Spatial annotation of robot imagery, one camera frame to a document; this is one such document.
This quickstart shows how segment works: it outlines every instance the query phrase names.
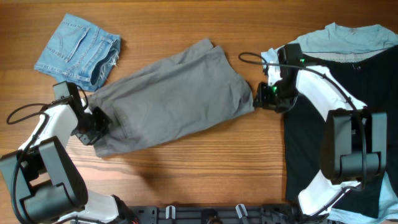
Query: blue denim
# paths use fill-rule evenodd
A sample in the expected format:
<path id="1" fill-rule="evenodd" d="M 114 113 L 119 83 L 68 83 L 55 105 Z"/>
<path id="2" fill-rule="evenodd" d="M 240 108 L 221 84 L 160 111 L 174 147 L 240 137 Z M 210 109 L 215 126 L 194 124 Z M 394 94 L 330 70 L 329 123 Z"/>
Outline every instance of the blue denim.
<path id="1" fill-rule="evenodd" d="M 104 85 L 116 65 L 120 43 L 120 35 L 66 14 L 34 69 L 53 76 L 57 82 L 73 82 L 86 91 L 95 91 Z"/>

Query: clothing pile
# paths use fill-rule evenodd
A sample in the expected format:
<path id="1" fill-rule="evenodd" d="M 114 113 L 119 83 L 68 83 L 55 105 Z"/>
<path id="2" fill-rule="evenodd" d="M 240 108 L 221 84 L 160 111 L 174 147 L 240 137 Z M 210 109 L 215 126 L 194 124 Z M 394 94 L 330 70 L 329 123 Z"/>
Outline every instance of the clothing pile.
<path id="1" fill-rule="evenodd" d="M 380 223 L 398 219 L 398 35 L 380 26 L 347 28 L 335 23 L 300 36 L 304 59 L 329 68 L 333 77 L 369 109 L 387 113 L 387 167 L 383 177 L 368 183 L 362 192 L 349 191 L 332 208 L 331 220 L 344 223 Z M 261 55 L 278 63 L 277 50 Z M 286 199 L 294 200 L 317 172 L 325 125 L 315 107 L 299 96 L 284 114 Z"/>
<path id="2" fill-rule="evenodd" d="M 119 35 L 67 14 L 34 65 L 58 82 L 95 91 L 90 108 L 101 108 L 111 120 L 107 135 L 94 145 L 97 156 L 145 149 L 254 111 L 250 86 L 231 68 L 223 49 L 208 39 L 102 87 L 120 43 Z M 398 219 L 398 166 L 393 161 L 398 157 L 398 36 L 380 25 L 333 23 L 292 43 L 300 44 L 305 58 L 327 66 L 355 98 L 388 117 L 387 172 L 364 191 L 348 192 L 328 218 L 345 223 Z M 278 63 L 274 49 L 262 56 Z M 319 130 L 324 125 L 304 96 L 284 114 L 287 200 L 295 200 L 320 170 Z"/>

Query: wooden surface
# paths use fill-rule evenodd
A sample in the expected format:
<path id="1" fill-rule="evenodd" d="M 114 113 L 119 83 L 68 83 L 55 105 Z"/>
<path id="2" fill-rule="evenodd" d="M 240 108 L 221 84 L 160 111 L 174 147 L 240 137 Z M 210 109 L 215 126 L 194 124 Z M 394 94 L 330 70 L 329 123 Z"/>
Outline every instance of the wooden surface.
<path id="1" fill-rule="evenodd" d="M 279 47 L 332 22 L 382 24 L 398 32 L 397 9 L 398 1 L 344 0 L 0 5 L 0 154 L 15 151 L 38 121 L 8 126 L 8 114 L 53 100 L 55 80 L 33 65 L 66 12 L 121 34 L 120 59 L 109 82 L 208 37 L 256 86 L 265 80 L 261 68 L 240 62 L 240 52 Z M 272 111 L 257 110 L 178 141 L 105 159 L 75 137 L 67 151 L 89 189 L 115 194 L 128 205 L 260 205 L 285 198 L 283 123 Z M 0 198 L 0 223 L 16 223 L 2 178 Z"/>

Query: folded garment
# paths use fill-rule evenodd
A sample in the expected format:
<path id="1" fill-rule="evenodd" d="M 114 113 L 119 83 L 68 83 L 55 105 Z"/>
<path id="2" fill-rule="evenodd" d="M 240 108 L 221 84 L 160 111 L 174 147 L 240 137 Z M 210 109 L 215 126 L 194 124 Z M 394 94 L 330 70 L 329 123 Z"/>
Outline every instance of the folded garment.
<path id="1" fill-rule="evenodd" d="M 103 86 L 116 65 L 120 36 L 66 14 L 34 65 L 57 82 L 73 82 L 86 91 Z"/>
<path id="2" fill-rule="evenodd" d="M 202 40 L 89 96 L 111 119 L 99 157 L 145 149 L 254 111 L 250 86 Z"/>

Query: black cloth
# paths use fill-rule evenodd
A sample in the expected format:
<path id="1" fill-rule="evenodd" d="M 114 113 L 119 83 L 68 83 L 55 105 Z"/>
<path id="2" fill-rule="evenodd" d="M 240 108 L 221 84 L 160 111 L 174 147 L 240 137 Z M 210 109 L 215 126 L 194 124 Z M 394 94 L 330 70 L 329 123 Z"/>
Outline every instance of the black cloth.
<path id="1" fill-rule="evenodd" d="M 327 66 L 333 77 L 369 109 L 387 113 L 387 173 L 398 193 L 398 46 L 357 63 L 339 63 L 304 56 Z M 284 115 L 286 199 L 295 200 L 319 171 L 319 149 L 325 122 L 304 96 Z M 382 176 L 362 192 L 349 191 L 334 208 L 377 218 Z"/>

